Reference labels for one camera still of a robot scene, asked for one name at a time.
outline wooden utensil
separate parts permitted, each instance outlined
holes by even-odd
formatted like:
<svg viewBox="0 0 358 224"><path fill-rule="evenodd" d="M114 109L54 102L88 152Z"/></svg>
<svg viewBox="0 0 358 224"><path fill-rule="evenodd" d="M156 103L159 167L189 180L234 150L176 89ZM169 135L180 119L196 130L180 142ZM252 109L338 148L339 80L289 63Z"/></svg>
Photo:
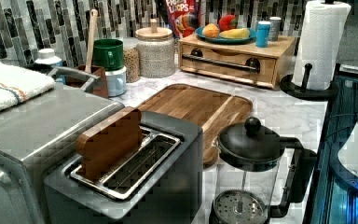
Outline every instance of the wooden utensil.
<svg viewBox="0 0 358 224"><path fill-rule="evenodd" d="M136 152L143 140L141 116L139 109L128 106L83 132L76 141L77 153L83 157L78 174L91 181L99 179Z"/></svg>
<svg viewBox="0 0 358 224"><path fill-rule="evenodd" d="M248 99L185 84L168 86L138 106L142 111L185 119L202 127L205 166L218 159L214 140L220 131L229 124L244 121L252 107Z"/></svg>
<svg viewBox="0 0 358 224"><path fill-rule="evenodd" d="M85 72L91 73L92 52L94 50L95 28L97 26L98 11L93 9L89 16L89 43L87 48L87 59Z"/></svg>

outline fruit bowl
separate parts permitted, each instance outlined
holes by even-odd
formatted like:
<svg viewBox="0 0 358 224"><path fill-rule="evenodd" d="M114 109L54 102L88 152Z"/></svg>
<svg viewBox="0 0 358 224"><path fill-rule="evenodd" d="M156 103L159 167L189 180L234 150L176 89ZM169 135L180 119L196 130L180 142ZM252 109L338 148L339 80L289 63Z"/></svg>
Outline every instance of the fruit bowl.
<svg viewBox="0 0 358 224"><path fill-rule="evenodd" d="M249 44L255 41L255 30L248 28L249 29L249 37L248 38L239 38L239 39L226 39L223 37L218 36L217 38L210 38L210 37L206 37L202 31L203 31L204 26L199 27L196 29L196 35L204 41L207 42L211 42L214 44L222 44L222 45L243 45L243 44Z"/></svg>

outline kitchen counter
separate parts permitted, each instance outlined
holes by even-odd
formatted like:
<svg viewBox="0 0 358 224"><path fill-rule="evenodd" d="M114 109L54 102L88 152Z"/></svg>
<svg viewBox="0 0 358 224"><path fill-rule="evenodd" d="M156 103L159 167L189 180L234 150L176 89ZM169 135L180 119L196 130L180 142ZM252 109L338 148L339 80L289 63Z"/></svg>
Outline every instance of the kitchen counter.
<svg viewBox="0 0 358 224"><path fill-rule="evenodd" d="M279 90L260 89L215 78L202 77L176 69L176 72L170 77L141 77L137 82L127 83L127 91L111 99L120 101L125 106L136 107L156 92L177 83L245 97L253 102L251 116L259 118L263 125L269 127L280 136L298 138L304 148L315 152L318 150L327 102L304 101ZM282 187L287 176L287 166L292 155L293 150L286 149L282 156L272 204L278 204L281 200L280 195L282 195ZM214 198L216 164L205 168L203 171L203 201L192 224L208 223ZM301 223L307 199L308 197L306 196L303 203L291 203L286 217L272 218L270 223Z"/></svg>

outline dish towel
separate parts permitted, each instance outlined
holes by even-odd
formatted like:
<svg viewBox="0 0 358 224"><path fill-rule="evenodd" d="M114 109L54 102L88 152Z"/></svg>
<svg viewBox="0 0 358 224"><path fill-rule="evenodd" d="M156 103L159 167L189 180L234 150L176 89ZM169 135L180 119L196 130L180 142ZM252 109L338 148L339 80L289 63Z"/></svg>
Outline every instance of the dish towel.
<svg viewBox="0 0 358 224"><path fill-rule="evenodd" d="M0 110L21 104L54 86L51 77L0 62Z"/></svg>

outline wooden bread box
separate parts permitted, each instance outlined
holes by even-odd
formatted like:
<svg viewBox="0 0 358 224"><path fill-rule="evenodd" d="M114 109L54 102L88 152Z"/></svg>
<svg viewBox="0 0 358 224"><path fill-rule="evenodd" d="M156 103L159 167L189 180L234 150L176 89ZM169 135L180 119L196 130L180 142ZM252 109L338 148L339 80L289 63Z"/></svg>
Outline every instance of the wooden bread box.
<svg viewBox="0 0 358 224"><path fill-rule="evenodd" d="M197 38L196 34L179 41L179 68L208 77L274 89L292 64L295 38L279 36L258 48L255 42L220 45Z"/></svg>

